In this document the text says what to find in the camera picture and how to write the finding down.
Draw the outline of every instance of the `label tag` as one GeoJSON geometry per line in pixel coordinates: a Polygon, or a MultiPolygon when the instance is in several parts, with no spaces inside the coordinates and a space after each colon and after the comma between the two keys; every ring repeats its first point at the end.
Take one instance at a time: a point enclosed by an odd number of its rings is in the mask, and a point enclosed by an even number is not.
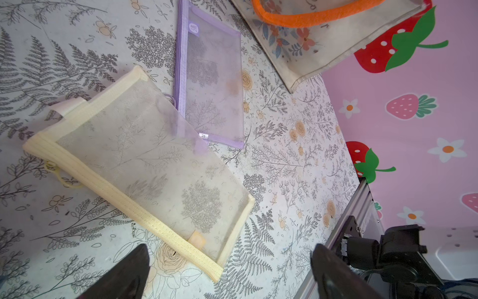
{"type": "Polygon", "coordinates": [[[189,32],[199,37],[199,26],[196,23],[189,22],[188,26],[189,32]]]}
{"type": "Polygon", "coordinates": [[[206,239],[198,231],[194,231],[187,241],[199,250],[203,249],[204,245],[206,244],[206,239]]]}

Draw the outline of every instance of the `cable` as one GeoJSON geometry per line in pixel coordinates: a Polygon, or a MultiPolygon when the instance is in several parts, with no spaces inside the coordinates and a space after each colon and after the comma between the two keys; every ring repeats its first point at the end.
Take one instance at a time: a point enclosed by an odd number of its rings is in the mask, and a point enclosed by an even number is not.
{"type": "Polygon", "coordinates": [[[473,294],[470,294],[468,292],[464,292],[464,291],[461,291],[461,290],[452,290],[452,291],[448,291],[448,292],[445,292],[445,294],[451,294],[451,293],[458,293],[458,294],[461,294],[461,295],[467,295],[467,296],[470,296],[470,298],[472,299],[477,299],[478,297],[473,295],[473,294]]]}

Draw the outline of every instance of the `purple zipper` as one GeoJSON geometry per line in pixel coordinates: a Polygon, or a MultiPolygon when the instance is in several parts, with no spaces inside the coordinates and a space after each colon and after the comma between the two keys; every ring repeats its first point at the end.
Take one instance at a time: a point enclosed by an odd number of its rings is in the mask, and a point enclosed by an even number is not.
{"type": "Polygon", "coordinates": [[[176,70],[174,73],[174,97],[176,109],[185,116],[186,100],[186,62],[187,62],[187,23],[189,19],[189,0],[179,0],[178,31],[176,38],[176,70]]]}

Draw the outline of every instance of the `pink strawberry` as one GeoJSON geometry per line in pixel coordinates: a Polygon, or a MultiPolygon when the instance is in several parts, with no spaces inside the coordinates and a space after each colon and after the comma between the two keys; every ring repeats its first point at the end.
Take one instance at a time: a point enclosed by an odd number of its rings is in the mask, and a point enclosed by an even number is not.
{"type": "Polygon", "coordinates": [[[437,107],[433,102],[435,99],[428,98],[427,95],[418,98],[414,94],[406,94],[388,102],[385,109],[401,120],[409,120],[413,116],[423,118],[437,107]]]}
{"type": "Polygon", "coordinates": [[[465,194],[461,197],[461,202],[478,213],[478,193],[465,194]]]}

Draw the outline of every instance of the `orange handle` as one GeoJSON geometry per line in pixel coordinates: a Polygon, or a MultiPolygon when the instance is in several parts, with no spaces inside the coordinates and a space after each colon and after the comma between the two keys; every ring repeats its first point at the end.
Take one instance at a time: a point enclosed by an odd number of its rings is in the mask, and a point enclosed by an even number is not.
{"type": "Polygon", "coordinates": [[[304,28],[349,17],[378,6],[384,1],[385,0],[356,0],[350,4],[326,11],[316,11],[296,15],[281,15],[266,12],[261,5],[261,0],[252,0],[252,6],[254,7],[256,14],[267,24],[289,28],[304,28]]]}

